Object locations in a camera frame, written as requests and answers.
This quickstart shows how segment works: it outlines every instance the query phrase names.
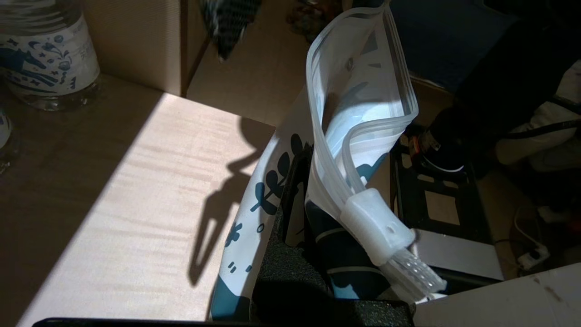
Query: clear plastic bag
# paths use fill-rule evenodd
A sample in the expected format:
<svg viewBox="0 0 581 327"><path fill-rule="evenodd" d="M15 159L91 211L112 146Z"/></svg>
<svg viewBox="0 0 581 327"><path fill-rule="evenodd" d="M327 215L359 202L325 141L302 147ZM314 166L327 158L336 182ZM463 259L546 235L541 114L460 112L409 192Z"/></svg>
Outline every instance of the clear plastic bag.
<svg viewBox="0 0 581 327"><path fill-rule="evenodd" d="M306 73L314 133L306 200L357 239L403 300L444 289L446 282L406 250L413 233L365 189L418 115L389 7L335 18L310 47Z"/></svg>

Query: cable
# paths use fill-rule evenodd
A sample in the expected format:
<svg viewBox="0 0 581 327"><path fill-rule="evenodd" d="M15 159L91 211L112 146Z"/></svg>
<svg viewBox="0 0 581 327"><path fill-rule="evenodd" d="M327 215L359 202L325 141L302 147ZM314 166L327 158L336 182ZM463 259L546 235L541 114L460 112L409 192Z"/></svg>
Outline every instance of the cable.
<svg viewBox="0 0 581 327"><path fill-rule="evenodd" d="M557 94L555 94L548 101L556 105L559 105L565 109L568 109L578 115L581 115L581 104L575 103L567 98L560 97Z"/></svg>
<svg viewBox="0 0 581 327"><path fill-rule="evenodd" d="M554 123L554 124L550 124L550 125L541 126L541 127L538 127L538 128L532 129L532 130L521 131L518 133L509 133L509 134L505 134L505 135L501 136L500 138L508 138L508 139L516 140L519 138L535 137L535 136L539 136L539 135L543 135L543 134L547 134L547 133L552 133L552 132L558 131L558 130L571 129L571 128L577 128L577 127L581 127L581 119L569 120L569 121L561 122L561 123Z"/></svg>
<svg viewBox="0 0 581 327"><path fill-rule="evenodd" d="M539 246L539 247L540 247L540 246L544 246L543 244L541 244L541 242L539 242L539 241L535 240L534 238L530 237L530 236L529 236L527 233L523 232L523 231L522 231L522 229L521 229L521 228L518 226L518 224L517 224L517 220L518 220L518 214L521 212L521 208L524 208L524 207L531 208L530 206L523 206L523 205L521 205L520 207L518 207L518 208L517 208L517 211L514 213L514 227L515 227L515 228L516 228L516 229L517 229L517 230L518 230L518 231L519 231L521 234L523 234L523 235L524 235L524 236L525 236L527 239L529 239L529 240L533 241L533 243L535 243L537 246ZM540 228L539 228L539 225L538 225L538 223L537 223L537 230L539 231L539 235L540 235Z"/></svg>

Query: leaf print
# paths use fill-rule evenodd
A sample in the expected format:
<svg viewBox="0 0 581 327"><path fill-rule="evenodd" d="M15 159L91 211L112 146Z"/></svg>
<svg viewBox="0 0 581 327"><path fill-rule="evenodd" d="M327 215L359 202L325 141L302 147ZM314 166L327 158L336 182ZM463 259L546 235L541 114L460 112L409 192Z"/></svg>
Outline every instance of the leaf print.
<svg viewBox="0 0 581 327"><path fill-rule="evenodd" d="M290 148L294 155L299 154L303 150L303 141L298 134L293 134L290 137Z"/></svg>
<svg viewBox="0 0 581 327"><path fill-rule="evenodd" d="M42 47L41 47L44 51L50 51L54 48L56 48L54 45L52 45L51 43L46 42Z"/></svg>
<svg viewBox="0 0 581 327"><path fill-rule="evenodd" d="M264 196L264 191L265 191L264 183L262 182L256 183L256 186L254 187L254 195L256 196L256 200L258 201L258 203L254 205L250 209L250 211L254 212L256 209L261 207L269 215L276 214L277 207L274 204L268 202L268 200Z"/></svg>
<svg viewBox="0 0 581 327"><path fill-rule="evenodd" d="M282 175L282 177L286 177L289 173L289 167L291 165L291 159L289 158L289 154L287 152L283 153L281 157L278 159L278 172Z"/></svg>
<svg viewBox="0 0 581 327"><path fill-rule="evenodd" d="M226 247L229 247L230 243L238 241L238 239L240 238L240 233L238 233L238 231L241 229L242 223L239 223L238 225L236 225L236 223L232 224L232 228L230 228L230 233L226 238Z"/></svg>
<svg viewBox="0 0 581 327"><path fill-rule="evenodd" d="M265 181L266 185L268 185L268 187L274 193L274 195L280 198L282 196L282 192L284 191L284 186L280 186L278 184L277 172L271 170L268 173L266 173Z"/></svg>
<svg viewBox="0 0 581 327"><path fill-rule="evenodd" d="M64 79L67 77L67 72L63 72L61 78L60 78L60 83L59 84L63 84L64 83Z"/></svg>

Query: dark blue fabric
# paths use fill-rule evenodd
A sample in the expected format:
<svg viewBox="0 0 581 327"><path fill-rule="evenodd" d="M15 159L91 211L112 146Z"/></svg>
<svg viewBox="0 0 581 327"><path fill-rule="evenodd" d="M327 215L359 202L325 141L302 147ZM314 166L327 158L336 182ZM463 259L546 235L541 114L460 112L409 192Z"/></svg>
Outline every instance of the dark blue fabric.
<svg viewBox="0 0 581 327"><path fill-rule="evenodd" d="M342 228L333 217L310 201L305 204L305 212L315 238L329 230ZM328 234L318 240L317 248L336 298L375 300L389 288L388 281L349 232L343 230Z"/></svg>
<svg viewBox="0 0 581 327"><path fill-rule="evenodd" d="M212 320L215 321L248 322L250 320L250 299L234 295L222 278L218 276L210 313Z"/></svg>
<svg viewBox="0 0 581 327"><path fill-rule="evenodd" d="M479 0L393 0L390 8L408 69L451 92L517 20Z"/></svg>

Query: black cable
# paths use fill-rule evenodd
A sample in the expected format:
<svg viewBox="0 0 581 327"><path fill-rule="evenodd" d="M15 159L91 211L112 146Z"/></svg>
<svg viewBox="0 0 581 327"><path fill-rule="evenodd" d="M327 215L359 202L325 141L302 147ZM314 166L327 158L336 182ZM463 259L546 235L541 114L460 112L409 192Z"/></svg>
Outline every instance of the black cable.
<svg viewBox="0 0 581 327"><path fill-rule="evenodd" d="M570 110L578 115L581 115L581 104L575 103L567 98L563 98L558 95L553 95L553 97L550 98L548 101L556 105L559 105L567 110Z"/></svg>
<svg viewBox="0 0 581 327"><path fill-rule="evenodd" d="M535 129L527 130L527 131L521 131L518 133L510 133L510 134L506 134L504 136L501 136L500 138L509 138L512 140L519 139L519 138L529 138L529 137L535 137L535 136L551 133L551 132L558 131L558 130L571 129L571 128L576 128L576 127L581 127L581 119L569 120L567 122L561 122L561 123L555 123L555 124L551 124L551 125L541 126L539 128L535 128Z"/></svg>

